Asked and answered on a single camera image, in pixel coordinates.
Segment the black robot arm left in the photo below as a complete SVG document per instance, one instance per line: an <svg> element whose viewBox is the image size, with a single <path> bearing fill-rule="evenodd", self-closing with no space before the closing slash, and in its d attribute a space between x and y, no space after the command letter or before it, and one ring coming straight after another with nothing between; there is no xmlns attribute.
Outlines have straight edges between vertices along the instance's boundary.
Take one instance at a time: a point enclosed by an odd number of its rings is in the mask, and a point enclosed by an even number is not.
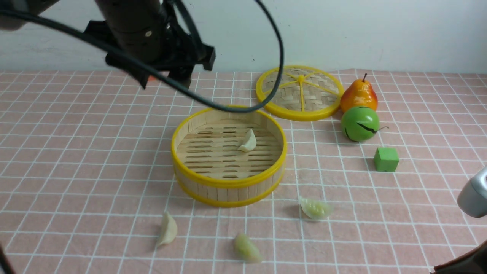
<svg viewBox="0 0 487 274"><path fill-rule="evenodd" d="M210 71L215 49L202 42L180 0L98 0L104 21L90 21L84 34L138 58L190 86L198 64Z"/></svg>

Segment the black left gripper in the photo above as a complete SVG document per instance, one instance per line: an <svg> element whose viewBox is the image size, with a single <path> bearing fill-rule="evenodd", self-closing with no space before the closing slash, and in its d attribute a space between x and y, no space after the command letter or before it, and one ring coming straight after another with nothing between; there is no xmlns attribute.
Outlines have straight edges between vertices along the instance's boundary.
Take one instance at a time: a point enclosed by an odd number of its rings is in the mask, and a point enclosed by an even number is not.
<svg viewBox="0 0 487 274"><path fill-rule="evenodd" d="M104 21L90 21L84 33L190 86L195 65L212 70L215 49L202 42L180 0L98 0Z"/></svg>

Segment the grey black robot arm right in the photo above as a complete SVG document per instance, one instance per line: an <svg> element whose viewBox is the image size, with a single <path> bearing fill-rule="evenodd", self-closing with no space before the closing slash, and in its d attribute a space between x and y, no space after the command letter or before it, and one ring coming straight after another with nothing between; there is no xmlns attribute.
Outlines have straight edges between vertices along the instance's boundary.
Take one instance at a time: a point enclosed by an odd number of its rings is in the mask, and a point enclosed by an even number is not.
<svg viewBox="0 0 487 274"><path fill-rule="evenodd" d="M457 205L468 216L482 218L487 215L487 167L474 175L463 187ZM487 242L445 264L433 267L433 274L486 274Z"/></svg>

